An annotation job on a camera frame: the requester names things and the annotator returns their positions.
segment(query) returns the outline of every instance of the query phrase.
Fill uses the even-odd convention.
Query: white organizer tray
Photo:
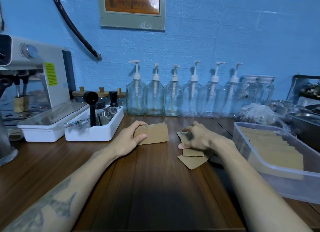
[[[27,142],[54,143],[64,135],[64,123],[77,117],[88,108],[89,105],[85,105],[78,111],[69,114],[51,125],[17,125],[17,127],[21,128]]]
[[[87,109],[86,111],[84,111],[83,113],[75,117],[74,119],[70,120],[70,122],[86,119],[89,114],[90,114],[90,110]],[[114,117],[111,119],[111,121],[107,125],[93,126],[93,127],[86,125],[81,129],[73,126],[65,128],[66,140],[67,141],[96,141],[96,142],[109,141],[112,139],[113,135],[118,129],[118,126],[122,121],[122,118],[123,118],[123,107],[120,106],[120,109],[118,109],[117,113],[114,115]]]

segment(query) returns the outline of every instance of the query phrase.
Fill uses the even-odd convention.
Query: plastic bag
[[[277,126],[292,133],[290,126],[285,124],[280,119],[280,115],[272,111],[267,105],[251,103],[241,108],[239,116],[243,122]]]

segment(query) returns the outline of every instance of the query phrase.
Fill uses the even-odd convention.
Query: wooden countertop
[[[165,122],[170,141],[140,145],[113,162],[73,230],[245,231],[210,163],[189,170],[177,158],[182,151],[176,132],[195,119],[125,115],[115,136],[134,120]],[[196,120],[230,137],[213,119]],[[67,142],[64,137],[51,144],[18,143],[19,155],[0,167],[0,231],[107,143]]]
[[[233,135],[235,119],[215,118],[214,119],[231,136]],[[320,205],[310,202],[301,202],[289,198],[283,198],[288,205],[309,225],[314,231],[320,231]]]

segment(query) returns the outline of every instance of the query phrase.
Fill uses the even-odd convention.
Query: stainless steel cup
[[[112,118],[111,112],[104,111],[104,112],[98,113],[98,119],[100,121],[101,126],[107,125],[111,121],[111,118]]]
[[[104,108],[103,109],[104,111],[106,111],[106,112],[111,112],[111,114],[112,114],[112,117],[117,113],[117,108],[115,108],[115,107],[107,107],[107,108]]]

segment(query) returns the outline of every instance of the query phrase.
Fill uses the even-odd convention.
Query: black portafilter
[[[95,105],[99,99],[96,92],[87,91],[83,94],[83,100],[90,106],[90,126],[96,125],[96,108]]]
[[[117,95],[118,91],[112,90],[109,91],[109,96],[110,96],[110,107],[118,107],[118,102],[117,102]]]

